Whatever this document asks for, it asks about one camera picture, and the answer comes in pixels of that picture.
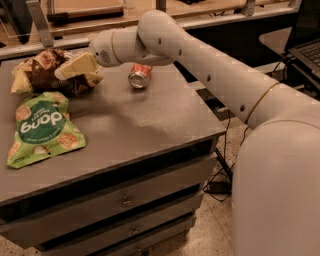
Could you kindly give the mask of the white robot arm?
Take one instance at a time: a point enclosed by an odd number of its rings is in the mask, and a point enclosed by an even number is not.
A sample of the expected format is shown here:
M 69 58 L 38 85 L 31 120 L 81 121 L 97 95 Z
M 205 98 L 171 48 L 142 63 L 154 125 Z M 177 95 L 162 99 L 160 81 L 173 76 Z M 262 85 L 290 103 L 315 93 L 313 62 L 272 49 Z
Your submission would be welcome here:
M 232 181 L 234 256 L 320 256 L 320 102 L 149 10 L 88 39 L 103 67 L 178 62 L 250 129 Z

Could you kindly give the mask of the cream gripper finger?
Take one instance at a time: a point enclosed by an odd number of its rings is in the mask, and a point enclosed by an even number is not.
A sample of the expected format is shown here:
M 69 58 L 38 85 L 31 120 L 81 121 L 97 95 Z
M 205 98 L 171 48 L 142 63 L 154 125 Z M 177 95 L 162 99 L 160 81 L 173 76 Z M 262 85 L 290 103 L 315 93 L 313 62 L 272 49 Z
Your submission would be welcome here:
M 96 72 L 99 68 L 95 57 L 89 52 L 83 52 L 63 63 L 54 71 L 59 80 L 66 80 L 77 75 Z

